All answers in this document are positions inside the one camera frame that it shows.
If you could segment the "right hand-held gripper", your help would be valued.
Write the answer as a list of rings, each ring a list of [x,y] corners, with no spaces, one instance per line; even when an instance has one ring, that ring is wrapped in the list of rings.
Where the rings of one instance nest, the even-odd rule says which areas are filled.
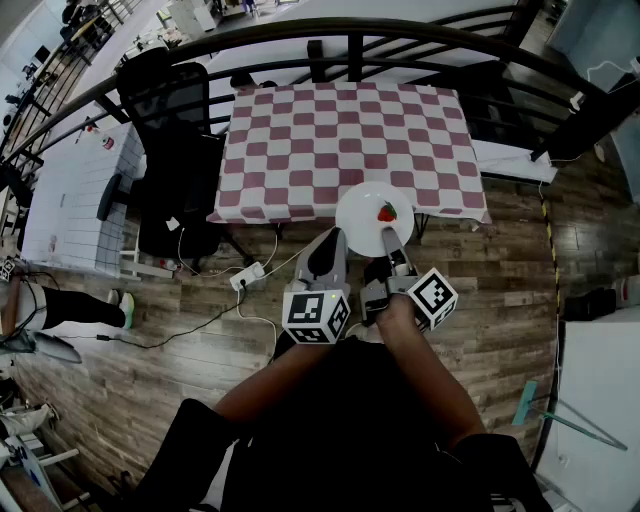
[[[435,330],[456,308],[457,292],[436,268],[421,274],[411,264],[394,228],[385,227],[381,234],[388,259],[374,259],[365,268],[359,293],[362,324],[373,325],[393,296],[404,295],[413,301],[419,329]]]

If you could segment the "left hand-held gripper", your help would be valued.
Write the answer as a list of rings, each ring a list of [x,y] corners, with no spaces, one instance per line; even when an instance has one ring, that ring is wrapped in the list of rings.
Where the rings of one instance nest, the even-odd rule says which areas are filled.
[[[333,227],[298,257],[282,310],[282,327],[295,343],[333,345],[339,340],[351,313],[347,255],[346,235]]]

